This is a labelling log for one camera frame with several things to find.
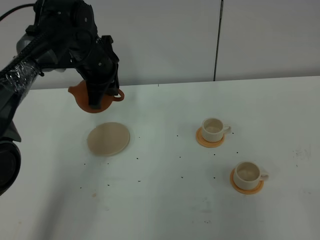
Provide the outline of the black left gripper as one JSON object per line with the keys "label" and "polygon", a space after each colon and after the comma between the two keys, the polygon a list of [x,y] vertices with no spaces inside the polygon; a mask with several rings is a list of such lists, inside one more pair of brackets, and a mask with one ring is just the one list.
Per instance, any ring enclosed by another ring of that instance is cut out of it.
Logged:
{"label": "black left gripper", "polygon": [[77,66],[75,69],[88,82],[88,105],[92,109],[102,108],[105,93],[108,96],[119,94],[119,58],[113,50],[110,35],[96,37],[93,44],[86,42],[69,49]]}

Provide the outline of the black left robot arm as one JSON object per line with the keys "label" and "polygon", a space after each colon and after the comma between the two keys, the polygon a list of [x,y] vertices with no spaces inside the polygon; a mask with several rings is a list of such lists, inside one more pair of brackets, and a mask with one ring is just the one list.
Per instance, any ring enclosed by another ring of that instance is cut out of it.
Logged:
{"label": "black left robot arm", "polygon": [[113,39],[98,35],[91,5],[82,0],[38,0],[34,23],[16,45],[17,54],[0,72],[0,191],[5,193],[21,167],[13,122],[16,110],[38,76],[75,69],[82,77],[90,110],[104,110],[107,97],[121,93],[119,58]]}

